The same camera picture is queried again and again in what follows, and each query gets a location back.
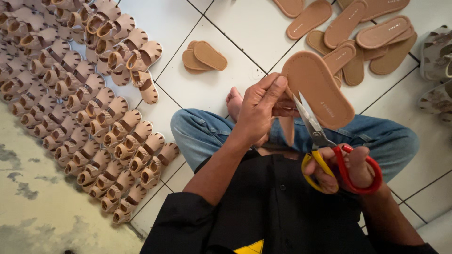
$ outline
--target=scissors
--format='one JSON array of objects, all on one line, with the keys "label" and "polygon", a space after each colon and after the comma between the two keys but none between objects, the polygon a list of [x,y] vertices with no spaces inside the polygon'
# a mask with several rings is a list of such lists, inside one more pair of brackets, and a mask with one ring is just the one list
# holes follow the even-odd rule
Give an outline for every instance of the scissors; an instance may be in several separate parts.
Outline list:
[{"label": "scissors", "polygon": [[[329,168],[329,166],[325,163],[325,161],[323,160],[322,156],[319,153],[320,147],[325,147],[325,146],[331,147],[331,149],[333,149],[333,151],[334,151],[334,154],[336,155],[339,172],[342,176],[342,179],[343,179],[344,183],[350,188],[350,190],[356,194],[371,194],[371,193],[376,192],[380,188],[380,186],[383,182],[383,175],[381,173],[381,169],[380,169],[380,166],[378,165],[378,163],[371,157],[367,156],[366,162],[372,167],[372,169],[375,173],[374,180],[373,180],[372,184],[367,188],[358,188],[358,187],[354,186],[348,175],[348,169],[345,166],[344,156],[342,155],[342,151],[345,151],[346,153],[350,153],[353,150],[353,148],[350,148],[348,146],[343,146],[341,148],[334,142],[328,140],[325,133],[323,132],[322,126],[319,124],[317,118],[314,116],[314,113],[312,112],[312,109],[309,107],[308,102],[303,97],[303,95],[300,93],[300,91],[298,91],[298,94],[300,95],[301,102],[298,100],[298,98],[295,96],[295,94],[293,95],[293,99],[295,101],[295,105],[297,106],[298,112],[300,113],[300,116],[301,116],[303,122],[305,123],[305,126],[309,132],[309,135],[312,138],[311,154],[305,155],[305,157],[301,163],[301,171],[304,172],[304,169],[306,168],[309,160],[313,157],[325,173],[336,178],[334,176],[333,172],[331,171],[331,169]],[[309,175],[303,174],[303,176],[305,177],[306,181],[308,181],[308,183],[314,189],[316,189],[322,193],[325,193],[323,191],[323,189]]]}]

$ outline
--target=yellow patch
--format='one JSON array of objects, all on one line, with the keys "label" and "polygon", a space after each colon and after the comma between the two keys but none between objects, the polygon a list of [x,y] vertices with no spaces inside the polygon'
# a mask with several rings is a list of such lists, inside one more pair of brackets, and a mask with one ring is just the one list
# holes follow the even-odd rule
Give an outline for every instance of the yellow patch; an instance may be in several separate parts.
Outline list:
[{"label": "yellow patch", "polygon": [[237,254],[261,254],[264,247],[264,240],[257,241],[251,245],[234,250]]}]

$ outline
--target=fingernail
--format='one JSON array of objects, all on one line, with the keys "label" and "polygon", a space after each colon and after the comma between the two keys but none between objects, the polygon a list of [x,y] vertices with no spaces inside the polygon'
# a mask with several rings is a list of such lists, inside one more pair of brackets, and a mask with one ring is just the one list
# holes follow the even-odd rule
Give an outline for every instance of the fingernail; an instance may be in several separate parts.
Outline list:
[{"label": "fingernail", "polygon": [[284,76],[279,76],[276,80],[275,80],[275,84],[277,86],[284,86],[287,83],[287,79]]}]

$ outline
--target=concrete floor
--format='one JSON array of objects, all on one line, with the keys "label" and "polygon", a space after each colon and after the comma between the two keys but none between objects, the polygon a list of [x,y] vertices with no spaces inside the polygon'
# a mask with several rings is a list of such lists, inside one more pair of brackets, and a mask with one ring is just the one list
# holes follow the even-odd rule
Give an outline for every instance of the concrete floor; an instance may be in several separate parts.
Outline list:
[{"label": "concrete floor", "polygon": [[130,224],[113,225],[0,103],[0,253],[138,253]]}]

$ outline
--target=red scissors handle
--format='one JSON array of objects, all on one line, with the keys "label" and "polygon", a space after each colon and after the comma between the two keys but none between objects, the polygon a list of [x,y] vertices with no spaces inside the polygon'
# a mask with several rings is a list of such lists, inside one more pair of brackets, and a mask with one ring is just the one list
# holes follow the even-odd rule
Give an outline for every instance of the red scissors handle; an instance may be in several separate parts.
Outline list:
[{"label": "red scissors handle", "polygon": [[383,174],[381,173],[381,168],[378,165],[378,163],[371,157],[369,156],[366,157],[366,162],[372,167],[373,172],[375,173],[373,182],[367,188],[355,187],[352,181],[350,180],[350,176],[348,175],[348,170],[345,167],[344,156],[342,155],[341,150],[344,150],[346,153],[350,153],[353,150],[353,148],[348,146],[342,146],[342,149],[339,146],[333,147],[333,151],[336,154],[336,158],[338,160],[339,171],[344,183],[350,188],[352,192],[356,194],[372,194],[376,192],[383,183]]}]

